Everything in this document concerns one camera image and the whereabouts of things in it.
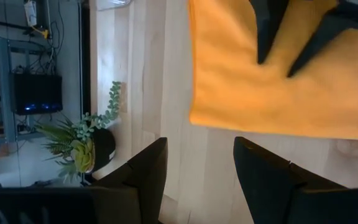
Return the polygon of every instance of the green leaf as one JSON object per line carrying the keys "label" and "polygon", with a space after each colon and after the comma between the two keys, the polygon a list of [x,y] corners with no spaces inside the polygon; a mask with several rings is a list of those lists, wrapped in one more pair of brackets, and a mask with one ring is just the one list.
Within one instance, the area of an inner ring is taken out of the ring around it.
{"label": "green leaf", "polygon": [[90,153],[93,149],[93,141],[92,139],[88,139],[86,142],[86,153]]}
{"label": "green leaf", "polygon": [[74,148],[78,148],[80,146],[85,147],[85,145],[82,142],[80,142],[79,140],[73,140],[71,142],[71,146],[73,146]]}
{"label": "green leaf", "polygon": [[71,141],[66,142],[48,142],[43,144],[52,154],[57,155],[72,150]]}
{"label": "green leaf", "polygon": [[67,141],[73,139],[71,133],[65,130],[65,128],[51,126],[47,124],[36,125],[35,128],[38,132],[44,133],[47,138],[52,141]]}
{"label": "green leaf", "polygon": [[72,181],[74,177],[76,177],[78,171],[76,169],[74,161],[66,161],[60,162],[57,161],[57,164],[61,165],[62,168],[59,170],[59,177],[64,178],[64,181],[70,180]]}
{"label": "green leaf", "polygon": [[57,159],[57,158],[60,158],[61,156],[62,156],[62,155],[53,156],[53,157],[51,157],[51,158],[49,158],[49,159],[44,159],[43,162],[49,161],[49,160],[52,160],[52,159]]}

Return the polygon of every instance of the wire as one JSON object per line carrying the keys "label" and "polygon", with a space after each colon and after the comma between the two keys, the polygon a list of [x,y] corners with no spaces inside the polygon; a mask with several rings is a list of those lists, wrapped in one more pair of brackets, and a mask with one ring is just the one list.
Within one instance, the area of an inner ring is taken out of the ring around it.
{"label": "wire", "polygon": [[56,31],[57,31],[57,35],[58,35],[58,43],[57,43],[57,46],[55,47],[54,45],[53,45],[53,36],[52,36],[52,43],[49,43],[49,41],[48,41],[48,44],[49,44],[49,46],[51,46],[51,47],[53,47],[53,48],[55,48],[55,49],[58,49],[59,48],[59,46],[60,46],[60,30],[59,30],[59,26],[57,26],[57,22],[56,21],[53,21],[51,24],[50,24],[50,30],[51,30],[51,33],[52,33],[52,31],[53,31],[53,25],[55,24],[55,27],[56,27]]}
{"label": "wire", "polygon": [[[5,23],[7,24],[6,0],[4,0],[4,16],[5,16]],[[5,30],[6,30],[6,37],[9,39],[9,31],[7,26],[5,26]]]}
{"label": "wire", "polygon": [[17,119],[17,120],[19,120],[20,121],[20,124],[23,124],[23,125],[25,125],[25,121],[26,121],[26,119],[27,119],[27,115],[24,117],[24,119],[21,121],[21,120],[19,120],[19,119]]}
{"label": "wire", "polygon": [[62,41],[59,42],[59,50],[58,52],[56,53],[56,55],[59,55],[61,49],[62,49],[62,45],[63,45],[63,41],[65,40],[65,23],[63,21],[63,17],[62,17],[62,12],[60,11],[60,1],[58,1],[58,13],[59,13],[59,18],[60,18],[60,21],[62,22]]}
{"label": "wire", "polygon": [[21,171],[21,167],[20,167],[20,157],[19,157],[19,149],[21,149],[24,144],[26,143],[27,141],[24,140],[24,143],[22,144],[22,146],[19,148],[19,143],[16,141],[16,152],[17,152],[17,168],[19,168],[19,183],[20,183],[20,186],[22,187],[22,171]]}
{"label": "wire", "polygon": [[16,141],[16,151],[10,152],[10,154],[15,154],[15,153],[19,152],[19,150],[21,150],[21,149],[23,148],[23,146],[24,146],[25,143],[27,143],[27,140],[24,140],[23,144],[21,144],[21,145],[19,146],[19,142]]}
{"label": "wire", "polygon": [[49,23],[49,28],[50,28],[50,35],[53,36],[53,31],[52,31],[52,24],[50,23],[50,9],[49,9],[49,0],[47,0],[47,10],[48,10],[48,23]]}

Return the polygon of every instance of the wooden floor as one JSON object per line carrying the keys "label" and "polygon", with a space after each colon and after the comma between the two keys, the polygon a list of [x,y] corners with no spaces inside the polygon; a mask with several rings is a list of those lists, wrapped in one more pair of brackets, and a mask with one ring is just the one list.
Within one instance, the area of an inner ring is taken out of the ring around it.
{"label": "wooden floor", "polygon": [[117,154],[102,177],[160,136],[168,138],[168,174],[160,220],[253,223],[232,146],[244,136],[292,162],[358,187],[358,141],[253,134],[193,126],[191,42],[186,0],[134,0],[91,13],[93,111],[108,105],[111,81],[124,82]]}

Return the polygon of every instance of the black monitor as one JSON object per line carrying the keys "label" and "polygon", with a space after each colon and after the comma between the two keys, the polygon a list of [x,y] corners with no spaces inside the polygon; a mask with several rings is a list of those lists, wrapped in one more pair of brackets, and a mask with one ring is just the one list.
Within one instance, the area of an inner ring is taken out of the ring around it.
{"label": "black monitor", "polygon": [[54,113],[63,109],[58,75],[14,74],[12,109],[18,115]]}

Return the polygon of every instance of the orange towel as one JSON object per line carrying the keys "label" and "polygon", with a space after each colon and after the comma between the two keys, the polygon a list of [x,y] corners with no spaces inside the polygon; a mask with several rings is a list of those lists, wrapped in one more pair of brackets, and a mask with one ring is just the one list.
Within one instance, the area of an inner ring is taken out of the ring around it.
{"label": "orange towel", "polygon": [[358,139],[358,30],[343,32],[297,76],[286,75],[335,0],[290,1],[263,65],[248,0],[189,0],[193,124]]}

